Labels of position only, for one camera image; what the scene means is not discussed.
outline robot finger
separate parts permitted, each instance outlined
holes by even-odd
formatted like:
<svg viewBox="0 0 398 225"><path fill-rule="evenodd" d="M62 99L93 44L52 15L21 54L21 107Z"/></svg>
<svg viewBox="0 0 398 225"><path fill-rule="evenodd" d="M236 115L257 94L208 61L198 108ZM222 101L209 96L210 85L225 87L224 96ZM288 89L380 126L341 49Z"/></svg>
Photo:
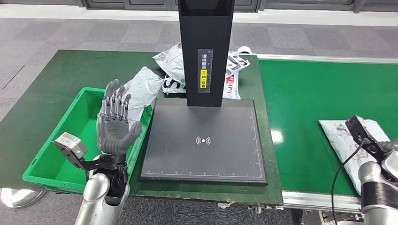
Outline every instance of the robot finger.
<svg viewBox="0 0 398 225"><path fill-rule="evenodd" d="M116 118L120 120L122 118L122 96L118 96L116 98L115 106L116 106Z"/></svg>
<svg viewBox="0 0 398 225"><path fill-rule="evenodd" d="M110 115L111 115L111 119L115 118L115 113L116 113L116 104L115 104L115 94L112 94L110 100L109 100L109 104L110 104Z"/></svg>
<svg viewBox="0 0 398 225"><path fill-rule="evenodd" d="M120 86L119 91L117 92L117 95L119 96L123 96L123 92L124 92L124 86Z"/></svg>
<svg viewBox="0 0 398 225"><path fill-rule="evenodd" d="M105 88L105 97L111 97L113 93L116 92L116 89L120 87L120 81L118 79L115 79L114 81L111 81L108 83L107 87Z"/></svg>

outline black cable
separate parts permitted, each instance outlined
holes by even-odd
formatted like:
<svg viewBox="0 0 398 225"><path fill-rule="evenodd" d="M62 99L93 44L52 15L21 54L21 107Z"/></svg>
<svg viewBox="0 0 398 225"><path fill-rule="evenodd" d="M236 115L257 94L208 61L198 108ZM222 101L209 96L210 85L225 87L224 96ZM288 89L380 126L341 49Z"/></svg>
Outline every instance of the black cable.
<svg viewBox="0 0 398 225"><path fill-rule="evenodd" d="M358 148L340 165L340 167L337 169L337 171L336 171L336 174L335 174L335 177L333 178L333 183L332 183L332 191L331 191L331 195L332 195L332 212L333 212L333 219L334 219L334 221L335 221L335 224L337 225L337 220L336 220L336 214L335 214L335 203L334 203L334 191L335 191L335 183L336 183L336 179L337 179L337 176L338 176L338 172L340 172L340 170L344 167L344 165L348 162L348 161L350 161L350 159L352 158L352 157L354 157L355 156L355 154L357 154L358 153L358 151L362 148L362 146L363 146L363 143L364 143L365 141L362 141L361 142L361 144L358 146Z"/></svg>

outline white package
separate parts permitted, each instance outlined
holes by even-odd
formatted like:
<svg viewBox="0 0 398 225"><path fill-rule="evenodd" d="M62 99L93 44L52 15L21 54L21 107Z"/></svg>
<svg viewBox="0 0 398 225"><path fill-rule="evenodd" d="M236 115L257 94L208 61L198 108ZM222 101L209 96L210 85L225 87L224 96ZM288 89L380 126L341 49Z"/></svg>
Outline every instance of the white package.
<svg viewBox="0 0 398 225"><path fill-rule="evenodd" d="M376 121L358 118L361 124L378 142L390 141ZM352 139L345 125L345 120L320 120L319 123L341 162L344 162L359 147ZM358 171L362 164L369 161L376 162L373 156L369 155L364 149L361 149L344 166L359 195L361 194L361 183Z"/></svg>
<svg viewBox="0 0 398 225"><path fill-rule="evenodd" d="M226 75L224 80L224 89L222 91L222 98L240 100L238 87L239 72ZM169 75L166 75L162 86L163 93L178 94L186 93L185 85L173 80Z"/></svg>
<svg viewBox="0 0 398 225"><path fill-rule="evenodd" d="M184 60L181 43L152 57L159 67L174 81L185 85ZM226 75L232 75L250 65L248 60L239 57L238 52L228 52Z"/></svg>
<svg viewBox="0 0 398 225"><path fill-rule="evenodd" d="M166 75L162 86L163 93L178 94L186 93L185 85L173 80L169 75Z"/></svg>
<svg viewBox="0 0 398 225"><path fill-rule="evenodd" d="M222 91L222 98L240 100L239 95L239 72L232 73L225 76L224 90Z"/></svg>
<svg viewBox="0 0 398 225"><path fill-rule="evenodd" d="M122 99L131 94L127 119L140 121L144 107L155 100L162 83L163 80L158 75L147 67L142 67L133 79L124 84Z"/></svg>
<svg viewBox="0 0 398 225"><path fill-rule="evenodd" d="M181 42L169 50L152 57L159 67L173 80L185 85L184 61Z"/></svg>

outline green table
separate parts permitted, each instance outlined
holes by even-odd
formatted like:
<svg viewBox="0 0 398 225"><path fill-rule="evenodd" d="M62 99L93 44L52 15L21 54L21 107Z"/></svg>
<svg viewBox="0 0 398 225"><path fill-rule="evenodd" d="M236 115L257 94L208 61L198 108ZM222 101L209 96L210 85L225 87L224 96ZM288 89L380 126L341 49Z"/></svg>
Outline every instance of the green table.
<svg viewBox="0 0 398 225"><path fill-rule="evenodd" d="M114 77L127 81L144 65L162 75L150 59L152 55L148 52L59 51L0 123L0 130L8 131L0 134L3 154L0 187L40 188L23 182L22 173L82 88L82 80L90 80L86 86L104 87ZM345 120L358 114L378 121L390 138L397 136L398 60L265 55L259 56L258 63L255 57L248 58L252 65L240 74L239 92L242 98L255 99L256 107L265 106L260 98L265 96L284 205L330 209L330 185L339 161L318 120ZM258 66L261 80L256 78ZM40 102L43 96L47 99L45 103ZM47 110L33 112L34 117L21 121L37 104L46 105ZM263 134L269 127L262 112L265 110L257 111L264 121L260 127ZM38 122L44 120L47 125ZM27 122L34 126L24 125ZM273 160L270 158L266 164L276 169ZM133 182L137 172L135 170L130 183L135 195L282 203L280 196L271 199L266 190L255 188L241 190L250 194L239 194L239 187L219 185L145 185ZM345 173L337 179L336 193L339 195L336 196L337 210L358 211L360 203Z"/></svg>
<svg viewBox="0 0 398 225"><path fill-rule="evenodd" d="M41 187L21 177L48 135L52 132L77 93L85 86L103 88L115 78L130 80L143 66L164 77L152 59L153 52L58 51L40 75L0 123L2 187ZM130 194L195 199L218 202L265 203L282 205L282 193L272 145L268 116L261 87L257 57L246 57L252 64L241 73L240 94L254 99L260 138L268 176L268 186L217 183L153 183L138 181L140 160L130 179Z"/></svg>

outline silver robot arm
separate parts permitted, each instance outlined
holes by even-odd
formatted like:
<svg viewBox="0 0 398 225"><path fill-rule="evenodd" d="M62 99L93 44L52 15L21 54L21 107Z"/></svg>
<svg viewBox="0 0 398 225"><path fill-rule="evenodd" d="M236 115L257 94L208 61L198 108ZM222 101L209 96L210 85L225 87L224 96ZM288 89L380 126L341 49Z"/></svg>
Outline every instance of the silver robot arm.
<svg viewBox="0 0 398 225"><path fill-rule="evenodd" d="M126 185L124 194L118 204L107 203L110 187L109 178L103 173L93 175L83 192L83 202L75 225L115 225L130 192Z"/></svg>
<svg viewBox="0 0 398 225"><path fill-rule="evenodd" d="M398 224L398 143L382 161L364 163L359 170L365 225Z"/></svg>
<svg viewBox="0 0 398 225"><path fill-rule="evenodd" d="M398 138L377 142L357 116L345 124L354 141L363 144L362 148L377 161L364 163L359 169L364 224L398 224Z"/></svg>
<svg viewBox="0 0 398 225"><path fill-rule="evenodd" d="M100 154L85 161L86 148L81 140L63 133L54 145L76 167L84 169L88 181L75 225L115 225L130 192L125 157Z"/></svg>
<svg viewBox="0 0 398 225"><path fill-rule="evenodd" d="M87 184L76 225L117 224L129 195L126 152L139 136L141 124L128 120L131 96L123 99L123 92L124 86L117 79L105 89L97 119L101 154L92 161L83 158L87 148L78 137L65 132L53 141L73 166L86 171Z"/></svg>

